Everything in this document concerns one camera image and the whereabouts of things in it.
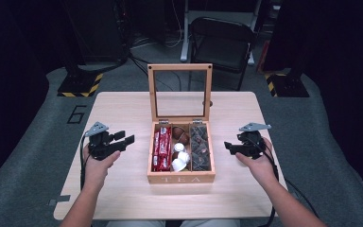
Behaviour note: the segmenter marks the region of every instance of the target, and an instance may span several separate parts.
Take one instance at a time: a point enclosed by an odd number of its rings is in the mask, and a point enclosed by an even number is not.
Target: yellow black tape
[[[102,74],[96,76],[93,86],[90,91],[87,93],[58,93],[58,96],[68,96],[68,97],[76,97],[76,96],[93,96],[95,94],[96,89],[98,89],[99,82],[102,79]]]
[[[275,90],[275,86],[273,85],[273,82],[272,80],[269,78],[271,75],[277,75],[277,76],[285,76],[285,74],[265,74],[265,79],[267,80],[267,84],[268,84],[268,88],[269,88],[269,91],[270,91],[270,94],[272,96],[278,96],[278,94],[276,93],[276,90]]]

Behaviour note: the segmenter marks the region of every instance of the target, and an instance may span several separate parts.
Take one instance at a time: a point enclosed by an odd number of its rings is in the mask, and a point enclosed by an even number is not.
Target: box lid
[[[152,121],[209,121],[212,64],[149,64],[147,68]],[[201,81],[202,86],[191,89],[192,79]]]

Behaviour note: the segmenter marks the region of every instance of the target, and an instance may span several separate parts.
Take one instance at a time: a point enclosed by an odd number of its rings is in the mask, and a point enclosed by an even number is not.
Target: wooden table
[[[135,143],[121,153],[110,168],[94,219],[197,219],[268,217],[267,194],[243,166],[224,148],[224,141],[241,144],[238,129],[250,122],[265,124],[251,92],[212,92],[211,136],[216,166],[213,183],[149,184],[147,163],[151,135],[149,92],[105,92],[96,97],[85,131],[99,121],[109,133],[126,131]],[[267,130],[260,131],[269,138]],[[279,166],[275,153],[273,156]],[[54,217],[63,219],[79,193],[79,148],[61,191],[69,201],[58,202]],[[284,187],[283,173],[279,168]]]

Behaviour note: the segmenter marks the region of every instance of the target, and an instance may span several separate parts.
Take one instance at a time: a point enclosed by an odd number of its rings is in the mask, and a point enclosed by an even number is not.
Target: finger
[[[249,158],[249,157],[247,157],[244,154],[239,153],[239,152],[237,152],[235,154],[235,157],[238,159],[238,161],[242,162],[246,166],[250,166],[251,162],[253,162],[252,158]]]
[[[108,165],[108,167],[112,166],[114,161],[116,161],[120,157],[120,151],[116,151],[110,156],[108,156],[103,161]]]

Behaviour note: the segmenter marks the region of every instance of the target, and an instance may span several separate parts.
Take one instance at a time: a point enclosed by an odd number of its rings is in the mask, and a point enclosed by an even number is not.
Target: black curtain
[[[322,27],[306,51],[314,27]],[[363,179],[363,1],[284,0],[265,70],[294,67],[320,87],[329,127],[349,164]]]
[[[64,66],[49,38],[52,26],[83,63],[59,0],[0,0],[0,166],[43,104],[46,74]]]

